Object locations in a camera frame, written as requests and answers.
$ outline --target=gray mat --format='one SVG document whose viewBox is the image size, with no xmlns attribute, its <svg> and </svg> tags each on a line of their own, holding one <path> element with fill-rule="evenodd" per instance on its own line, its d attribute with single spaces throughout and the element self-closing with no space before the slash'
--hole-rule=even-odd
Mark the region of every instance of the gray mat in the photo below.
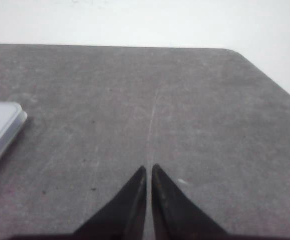
<svg viewBox="0 0 290 240">
<path fill-rule="evenodd" d="M 227 231 L 290 237 L 290 96 L 234 51 L 0 45 L 0 101 L 29 116 L 0 239 L 70 233 L 154 163 Z"/>
</svg>

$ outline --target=gray surface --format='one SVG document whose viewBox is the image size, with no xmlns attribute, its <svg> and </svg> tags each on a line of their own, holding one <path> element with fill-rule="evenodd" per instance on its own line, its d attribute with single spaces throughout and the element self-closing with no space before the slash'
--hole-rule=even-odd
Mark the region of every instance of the gray surface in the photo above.
<svg viewBox="0 0 290 240">
<path fill-rule="evenodd" d="M 29 116 L 0 238 L 70 233 L 153 163 L 226 230 L 290 237 L 290 96 L 236 52 L 0 45 L 0 101 Z"/>
</svg>

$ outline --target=gray carpet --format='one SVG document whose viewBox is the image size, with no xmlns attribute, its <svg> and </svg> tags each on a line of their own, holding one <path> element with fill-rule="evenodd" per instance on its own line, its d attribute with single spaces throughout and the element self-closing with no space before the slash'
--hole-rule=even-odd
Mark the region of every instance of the gray carpet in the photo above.
<svg viewBox="0 0 290 240">
<path fill-rule="evenodd" d="M 234 51 L 0 45 L 0 101 L 29 116 L 0 239 L 71 233 L 154 163 L 227 231 L 290 237 L 290 95 Z"/>
</svg>

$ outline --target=white background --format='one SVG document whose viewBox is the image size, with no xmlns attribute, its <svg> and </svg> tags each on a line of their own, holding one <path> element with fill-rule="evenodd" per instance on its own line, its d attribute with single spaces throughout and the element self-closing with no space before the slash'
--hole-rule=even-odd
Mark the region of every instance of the white background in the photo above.
<svg viewBox="0 0 290 240">
<path fill-rule="evenodd" d="M 0 0 L 0 43 L 228 48 L 290 93 L 290 0 Z"/>
</svg>

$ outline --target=white speck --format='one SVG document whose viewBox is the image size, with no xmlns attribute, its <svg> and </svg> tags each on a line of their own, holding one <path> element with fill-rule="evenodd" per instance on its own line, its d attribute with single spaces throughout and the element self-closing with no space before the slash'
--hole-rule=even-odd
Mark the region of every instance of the white speck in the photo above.
<svg viewBox="0 0 290 240">
<path fill-rule="evenodd" d="M 180 182 L 181 184 L 189 185 L 188 182 L 186 182 L 185 180 L 183 180 L 181 178 L 178 179 L 178 182 Z"/>
<path fill-rule="evenodd" d="M 23 96 L 24 99 L 30 100 L 32 103 L 36 103 L 37 102 L 37 99 L 30 93 L 24 92 L 24 93 L 22 93 L 22 96 Z"/>
</svg>

